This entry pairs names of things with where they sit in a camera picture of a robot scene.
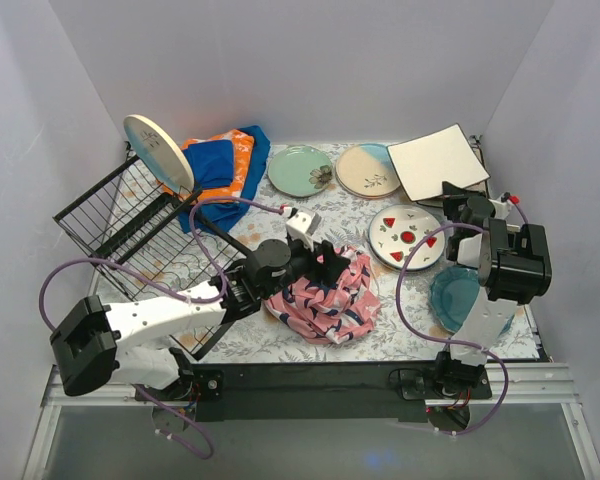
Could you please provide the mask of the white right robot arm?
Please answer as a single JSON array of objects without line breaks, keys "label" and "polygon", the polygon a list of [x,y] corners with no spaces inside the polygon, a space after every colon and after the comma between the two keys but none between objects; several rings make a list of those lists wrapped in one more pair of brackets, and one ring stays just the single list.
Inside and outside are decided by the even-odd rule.
[{"label": "white right robot arm", "polygon": [[507,223],[509,212],[519,208],[512,194],[494,200],[444,181],[442,203],[453,224],[446,258],[474,271],[478,281],[466,319],[434,363],[433,387],[451,398],[479,387],[487,351],[518,307],[548,291],[552,265],[544,226]]}]

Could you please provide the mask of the blue striped white plate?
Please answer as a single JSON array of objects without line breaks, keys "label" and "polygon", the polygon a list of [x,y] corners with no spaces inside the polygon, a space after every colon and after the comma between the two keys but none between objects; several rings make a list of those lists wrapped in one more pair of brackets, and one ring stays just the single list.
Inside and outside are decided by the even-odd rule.
[{"label": "blue striped white plate", "polygon": [[[441,258],[442,254],[437,256],[425,257],[420,254],[425,247],[421,247],[418,250],[418,254],[414,257],[414,259],[409,263],[407,271],[408,272],[419,272],[427,270],[433,267]],[[398,271],[402,268],[402,264],[394,265],[391,262],[387,261],[387,257],[381,256],[374,247],[370,247],[369,251],[371,252],[374,260],[379,263],[382,267],[388,268],[390,271]]]}]

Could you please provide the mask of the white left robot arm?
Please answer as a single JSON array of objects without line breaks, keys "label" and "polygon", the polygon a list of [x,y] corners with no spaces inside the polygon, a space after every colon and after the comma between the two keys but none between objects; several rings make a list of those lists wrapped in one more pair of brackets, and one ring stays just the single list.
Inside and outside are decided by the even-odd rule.
[{"label": "white left robot arm", "polygon": [[298,280],[332,286],[349,264],[328,241],[307,247],[300,240],[273,239],[181,292],[110,304],[85,297],[50,336],[64,393],[78,397],[117,381],[183,399],[194,383],[191,363],[182,350],[151,349],[149,342],[242,320]]}]

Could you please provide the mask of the mint green flower plate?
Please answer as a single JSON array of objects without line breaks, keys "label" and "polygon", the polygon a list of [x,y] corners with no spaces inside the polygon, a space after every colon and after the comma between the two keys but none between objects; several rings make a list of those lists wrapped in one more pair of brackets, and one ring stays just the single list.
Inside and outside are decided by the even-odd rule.
[{"label": "mint green flower plate", "polygon": [[333,179],[329,157],[311,146],[290,146],[269,162],[268,178],[273,187],[294,198],[307,198],[323,191]]}]

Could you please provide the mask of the cream and pink plate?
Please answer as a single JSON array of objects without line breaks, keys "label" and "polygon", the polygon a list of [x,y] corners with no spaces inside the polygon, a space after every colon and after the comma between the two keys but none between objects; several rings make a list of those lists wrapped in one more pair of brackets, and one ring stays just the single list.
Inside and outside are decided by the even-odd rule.
[{"label": "cream and pink plate", "polygon": [[337,174],[337,172],[334,173],[334,178],[337,180],[338,184],[340,185],[340,187],[344,191],[346,191],[347,193],[353,195],[354,197],[362,198],[362,199],[366,199],[366,200],[380,200],[380,199],[388,198],[391,195],[397,193],[398,190],[399,190],[398,188],[396,188],[396,189],[394,189],[393,191],[391,191],[389,193],[386,193],[386,194],[383,194],[383,195],[376,195],[376,196],[373,196],[373,195],[363,195],[363,194],[356,193],[353,190],[351,190],[348,187],[346,187],[345,184],[343,183],[343,181],[340,179],[340,177]]}]

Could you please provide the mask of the watermelon pattern round plate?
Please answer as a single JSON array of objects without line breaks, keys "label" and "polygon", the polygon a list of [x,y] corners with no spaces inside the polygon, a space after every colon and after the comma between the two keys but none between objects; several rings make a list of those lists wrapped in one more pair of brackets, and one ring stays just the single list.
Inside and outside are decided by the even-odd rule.
[{"label": "watermelon pattern round plate", "polygon": [[[389,206],[377,213],[369,225],[370,247],[379,260],[400,270],[418,242],[440,226],[439,220],[422,208]],[[433,266],[444,251],[445,236],[438,233],[418,249],[407,270],[424,270]]]}]

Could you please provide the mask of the cream round plate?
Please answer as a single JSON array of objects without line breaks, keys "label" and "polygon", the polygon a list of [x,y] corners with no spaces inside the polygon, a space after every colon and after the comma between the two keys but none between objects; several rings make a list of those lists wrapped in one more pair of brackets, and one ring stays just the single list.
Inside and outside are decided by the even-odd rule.
[{"label": "cream round plate", "polygon": [[193,191],[195,179],[186,157],[158,124],[131,114],[124,118],[123,128],[131,148],[158,181],[176,194]]}]

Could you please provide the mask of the teal round plate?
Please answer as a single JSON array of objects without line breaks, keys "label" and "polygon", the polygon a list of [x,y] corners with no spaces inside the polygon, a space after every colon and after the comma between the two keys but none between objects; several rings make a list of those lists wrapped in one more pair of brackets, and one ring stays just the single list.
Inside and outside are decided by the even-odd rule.
[{"label": "teal round plate", "polygon": [[477,271],[459,266],[435,276],[429,303],[444,329],[475,343],[497,339],[510,327],[518,309],[513,300],[490,300]]}]

